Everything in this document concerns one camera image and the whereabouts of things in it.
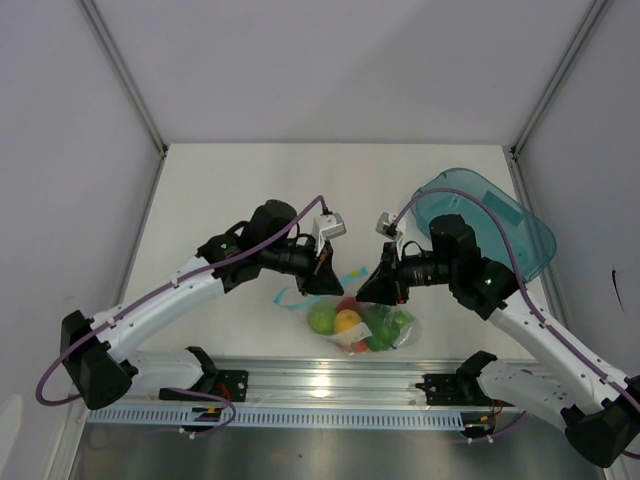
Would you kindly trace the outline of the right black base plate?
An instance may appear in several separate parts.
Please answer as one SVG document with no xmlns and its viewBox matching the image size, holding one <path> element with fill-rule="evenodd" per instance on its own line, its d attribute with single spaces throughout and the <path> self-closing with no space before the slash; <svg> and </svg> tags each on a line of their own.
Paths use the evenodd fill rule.
<svg viewBox="0 0 640 480">
<path fill-rule="evenodd" d="M 424 393 L 430 406 L 492 405 L 492 400 L 482 392 L 475 379 L 458 374 L 425 374 L 414 387 Z"/>
</svg>

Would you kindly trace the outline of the clear zip bag teal zipper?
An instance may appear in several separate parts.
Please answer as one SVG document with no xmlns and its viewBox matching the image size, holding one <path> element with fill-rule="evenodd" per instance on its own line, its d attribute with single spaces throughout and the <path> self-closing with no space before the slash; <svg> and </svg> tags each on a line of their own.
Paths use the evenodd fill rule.
<svg viewBox="0 0 640 480">
<path fill-rule="evenodd" d="M 356 299 L 368 276 L 366 267 L 342 276 L 342 296 L 303 295 L 286 287 L 273 303 L 301 320 L 314 336 L 348 355 L 391 352 L 417 343 L 422 328 L 410 311 Z"/>
</svg>

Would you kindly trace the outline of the light green toy pepper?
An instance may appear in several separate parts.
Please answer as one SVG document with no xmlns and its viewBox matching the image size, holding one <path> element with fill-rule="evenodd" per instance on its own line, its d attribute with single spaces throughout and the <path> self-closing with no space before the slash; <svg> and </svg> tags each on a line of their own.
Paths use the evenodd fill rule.
<svg viewBox="0 0 640 480">
<path fill-rule="evenodd" d="M 411 329 L 415 317 L 406 310 L 398 309 L 393 312 L 391 320 L 395 328 L 402 333 Z"/>
</svg>

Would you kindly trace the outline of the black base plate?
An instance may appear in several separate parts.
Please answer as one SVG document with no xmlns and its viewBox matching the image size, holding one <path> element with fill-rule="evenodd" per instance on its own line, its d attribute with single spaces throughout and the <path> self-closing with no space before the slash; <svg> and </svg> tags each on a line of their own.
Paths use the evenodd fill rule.
<svg viewBox="0 0 640 480">
<path fill-rule="evenodd" d="M 430 406 L 492 405 L 492 400 L 482 392 L 475 379 L 458 374 L 425 374 L 414 387 L 424 393 Z"/>
<path fill-rule="evenodd" d="M 218 370 L 217 373 L 205 373 L 189 392 L 216 395 L 231 402 L 245 402 L 249 386 L 249 372 L 246 370 Z M 176 391 L 177 387 L 162 388 L 159 399 L 164 401 L 195 400 L 196 396 Z"/>
</svg>

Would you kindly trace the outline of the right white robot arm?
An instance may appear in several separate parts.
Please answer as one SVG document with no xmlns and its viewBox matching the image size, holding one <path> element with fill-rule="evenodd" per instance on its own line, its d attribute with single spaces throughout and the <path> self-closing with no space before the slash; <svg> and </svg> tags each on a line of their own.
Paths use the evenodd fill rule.
<svg viewBox="0 0 640 480">
<path fill-rule="evenodd" d="M 639 435 L 639 380 L 592 352 L 554 317 L 543 313 L 513 269 L 482 255 L 473 229 L 459 215 L 430 224 L 432 248 L 401 251 L 396 215 L 383 213 L 376 230 L 387 237 L 381 260 L 357 292 L 362 302 L 395 306 L 413 287 L 446 285 L 460 305 L 506 333 L 554 380 L 517 371 L 478 352 L 457 373 L 468 403 L 504 400 L 561 430 L 586 460 L 610 467 Z"/>
</svg>

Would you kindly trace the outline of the dark green toy bell pepper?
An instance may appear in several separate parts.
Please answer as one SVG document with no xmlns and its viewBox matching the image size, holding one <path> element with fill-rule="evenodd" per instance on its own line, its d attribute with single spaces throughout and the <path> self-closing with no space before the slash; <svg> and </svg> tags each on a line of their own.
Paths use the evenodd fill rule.
<svg viewBox="0 0 640 480">
<path fill-rule="evenodd" d="M 371 351 L 381 352 L 392 348 L 399 337 L 400 327 L 390 307 L 377 304 L 370 306 L 363 313 L 363 321 L 371 332 L 365 339 Z"/>
</svg>

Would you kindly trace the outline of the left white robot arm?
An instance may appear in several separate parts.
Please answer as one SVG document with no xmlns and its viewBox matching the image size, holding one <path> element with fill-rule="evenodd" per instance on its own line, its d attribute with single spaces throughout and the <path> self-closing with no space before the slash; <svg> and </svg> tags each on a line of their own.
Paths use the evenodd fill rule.
<svg viewBox="0 0 640 480">
<path fill-rule="evenodd" d="M 228 398 L 231 389 L 203 348 L 158 353 L 140 346 L 196 306 L 257 279 L 264 270 L 293 277 L 302 295 L 342 295 L 331 241 L 345 234 L 344 221 L 324 210 L 304 233 L 301 218 L 291 205 L 268 200 L 250 220 L 211 237 L 140 298 L 91 317 L 80 311 L 67 315 L 61 325 L 61 363 L 86 407 L 99 410 L 127 394 L 161 400 L 188 394 L 197 400 L 212 394 Z"/>
</svg>

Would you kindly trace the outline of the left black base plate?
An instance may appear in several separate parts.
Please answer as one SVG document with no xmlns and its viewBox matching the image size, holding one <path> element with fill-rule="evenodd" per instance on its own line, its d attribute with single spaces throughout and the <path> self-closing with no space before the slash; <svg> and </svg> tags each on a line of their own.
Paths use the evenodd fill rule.
<svg viewBox="0 0 640 480">
<path fill-rule="evenodd" d="M 249 386 L 249 372 L 246 370 L 218 370 L 217 373 L 205 373 L 189 392 L 216 395 L 231 402 L 245 402 Z M 177 387 L 162 388 L 159 399 L 164 401 L 195 400 L 196 396 L 176 391 Z"/>
</svg>

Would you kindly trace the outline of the teal plastic tub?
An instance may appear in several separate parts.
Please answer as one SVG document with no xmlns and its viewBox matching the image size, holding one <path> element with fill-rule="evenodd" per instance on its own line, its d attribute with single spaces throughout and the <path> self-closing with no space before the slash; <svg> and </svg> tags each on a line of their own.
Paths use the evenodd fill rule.
<svg viewBox="0 0 640 480">
<path fill-rule="evenodd" d="M 429 223 L 435 217 L 458 214 L 473 228 L 483 256 L 506 266 L 511 261 L 498 226 L 486 211 L 503 227 L 524 283 L 532 282 L 549 265 L 556 253 L 556 239 L 551 229 L 531 211 L 479 173 L 466 168 L 441 172 L 415 191 L 440 188 L 417 200 L 411 213 L 420 232 L 430 235 Z"/>
</svg>

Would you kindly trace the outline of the aluminium mounting rail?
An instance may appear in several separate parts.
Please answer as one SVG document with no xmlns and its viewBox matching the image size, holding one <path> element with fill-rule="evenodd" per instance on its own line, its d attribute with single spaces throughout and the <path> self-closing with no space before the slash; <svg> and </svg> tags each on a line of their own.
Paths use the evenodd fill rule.
<svg viewBox="0 0 640 480">
<path fill-rule="evenodd" d="M 90 410 L 116 403 L 211 402 L 216 395 L 189 392 L 205 373 L 246 370 L 249 386 L 245 402 L 237 406 L 281 408 L 391 408 L 430 406 L 414 387 L 431 373 L 458 374 L 474 379 L 490 357 L 484 352 L 468 360 L 411 361 L 369 358 L 212 358 L 196 349 L 172 353 L 136 352 L 117 363 L 109 356 L 68 361 L 64 370 L 72 382 L 68 401 Z M 162 388 L 196 396 L 193 400 L 164 401 Z"/>
</svg>

